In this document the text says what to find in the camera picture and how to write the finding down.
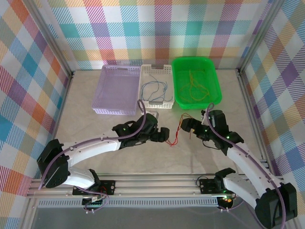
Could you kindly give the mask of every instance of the plaid wall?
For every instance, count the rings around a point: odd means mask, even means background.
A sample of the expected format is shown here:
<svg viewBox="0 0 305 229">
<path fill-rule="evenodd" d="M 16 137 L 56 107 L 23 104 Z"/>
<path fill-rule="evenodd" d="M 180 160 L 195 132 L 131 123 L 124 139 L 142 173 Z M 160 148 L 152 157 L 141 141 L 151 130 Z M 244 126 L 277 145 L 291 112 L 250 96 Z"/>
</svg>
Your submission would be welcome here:
<svg viewBox="0 0 305 229">
<path fill-rule="evenodd" d="M 36 0 L 72 69 L 207 56 L 235 69 L 271 0 Z"/>
<path fill-rule="evenodd" d="M 295 184 L 305 214 L 305 0 L 285 1 L 246 76 L 273 167 Z"/>
<path fill-rule="evenodd" d="M 68 77 L 21 0 L 0 7 L 0 229 L 14 229 Z"/>
</svg>

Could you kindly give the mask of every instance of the white basket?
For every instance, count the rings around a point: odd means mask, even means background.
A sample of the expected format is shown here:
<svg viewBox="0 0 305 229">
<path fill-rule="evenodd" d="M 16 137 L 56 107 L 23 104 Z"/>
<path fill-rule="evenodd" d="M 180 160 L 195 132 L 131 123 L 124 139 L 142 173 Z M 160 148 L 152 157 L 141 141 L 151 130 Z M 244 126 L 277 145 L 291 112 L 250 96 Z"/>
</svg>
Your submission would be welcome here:
<svg viewBox="0 0 305 229">
<path fill-rule="evenodd" d="M 145 108 L 162 108 L 171 109 L 175 101 L 174 89 L 173 89 L 173 72 L 171 65 L 160 65 L 143 64 L 141 66 L 140 74 L 140 88 L 139 88 L 139 99 L 144 102 Z M 144 87 L 142 97 L 142 86 L 145 83 L 155 81 L 167 83 L 167 90 L 165 92 L 164 100 L 162 98 L 155 99 L 163 95 L 163 85 L 161 83 L 152 83 Z"/>
</svg>

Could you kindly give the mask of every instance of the red wire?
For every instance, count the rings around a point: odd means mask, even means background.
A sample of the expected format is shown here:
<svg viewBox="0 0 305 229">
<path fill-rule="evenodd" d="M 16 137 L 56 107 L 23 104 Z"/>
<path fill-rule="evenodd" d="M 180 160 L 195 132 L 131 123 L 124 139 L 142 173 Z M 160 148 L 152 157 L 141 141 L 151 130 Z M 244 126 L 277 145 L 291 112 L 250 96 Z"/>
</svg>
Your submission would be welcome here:
<svg viewBox="0 0 305 229">
<path fill-rule="evenodd" d="M 170 146 L 174 146 L 174 145 L 178 144 L 178 132 L 181 129 L 181 123 L 183 121 L 183 117 L 193 118 L 188 113 L 183 113 L 181 115 L 180 120 L 179 120 L 179 125 L 178 125 L 177 131 L 176 131 L 176 138 L 175 138 L 175 140 L 173 141 L 173 143 L 171 143 L 169 140 L 166 141 L 166 143 L 169 144 Z"/>
</svg>

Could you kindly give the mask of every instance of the yellow wire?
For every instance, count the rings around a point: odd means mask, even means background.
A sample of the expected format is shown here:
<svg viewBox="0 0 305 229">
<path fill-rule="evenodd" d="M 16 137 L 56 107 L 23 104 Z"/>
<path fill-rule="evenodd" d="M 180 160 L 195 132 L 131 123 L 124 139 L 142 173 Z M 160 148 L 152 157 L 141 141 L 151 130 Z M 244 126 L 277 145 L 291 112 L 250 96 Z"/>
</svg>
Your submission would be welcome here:
<svg viewBox="0 0 305 229">
<path fill-rule="evenodd" d="M 180 88 L 179 92 L 181 92 L 185 87 L 189 86 L 190 85 L 190 88 L 189 88 L 189 94 L 190 94 L 190 97 L 195 100 L 195 101 L 202 101 L 203 99 L 205 99 L 208 95 L 210 95 L 210 92 L 209 90 L 204 87 L 203 85 L 199 84 L 193 77 L 193 74 L 191 74 L 191 69 L 189 70 L 189 75 L 190 75 L 190 83 L 186 84 L 185 86 L 183 86 L 182 88 Z M 201 93 L 205 94 L 205 96 L 203 96 L 201 99 L 196 99 L 193 95 L 192 95 L 192 88 L 195 87 L 195 88 L 201 88 L 199 89 Z M 190 101 L 188 99 L 185 99 L 183 98 L 182 96 L 180 96 L 180 98 L 192 103 L 193 101 Z"/>
</svg>

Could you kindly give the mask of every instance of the blue wire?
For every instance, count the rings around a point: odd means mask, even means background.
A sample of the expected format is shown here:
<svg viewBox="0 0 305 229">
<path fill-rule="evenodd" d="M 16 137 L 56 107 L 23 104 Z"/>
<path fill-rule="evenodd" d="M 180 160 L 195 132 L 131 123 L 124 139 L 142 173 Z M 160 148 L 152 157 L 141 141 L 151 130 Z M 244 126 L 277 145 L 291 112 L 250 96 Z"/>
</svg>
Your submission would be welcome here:
<svg viewBox="0 0 305 229">
<path fill-rule="evenodd" d="M 155 81 L 150 81 L 150 82 L 145 83 L 145 84 L 142 85 L 141 99 L 144 100 L 144 101 L 149 101 L 150 98 L 151 98 L 151 96 L 152 96 L 154 93 L 156 93 L 157 91 L 159 91 L 159 88 L 160 88 L 159 84 L 161 83 L 161 84 L 164 86 L 164 88 L 163 88 L 163 95 L 160 95 L 159 97 L 154 98 L 154 99 L 152 99 L 151 101 L 155 101 L 155 100 L 160 99 L 160 98 L 162 98 L 163 101 L 166 101 L 166 102 L 171 101 L 171 100 L 173 99 L 173 97 L 172 97 L 170 100 L 168 100 L 168 101 L 165 100 L 165 92 L 166 92 L 166 90 L 167 90 L 167 82 L 165 81 L 165 83 L 164 83 L 164 82 L 158 81 L 158 80 L 157 80 L 155 77 L 153 77 L 152 75 L 150 75 L 150 76 L 151 76 L 153 79 L 155 79 Z M 145 88 L 148 84 L 151 84 L 151 83 L 158 83 L 158 89 L 157 89 L 156 91 L 152 92 L 152 94 L 151 94 L 151 95 L 149 96 L 149 98 L 146 100 L 146 99 L 144 99 L 144 97 L 143 97 L 144 88 Z"/>
</svg>

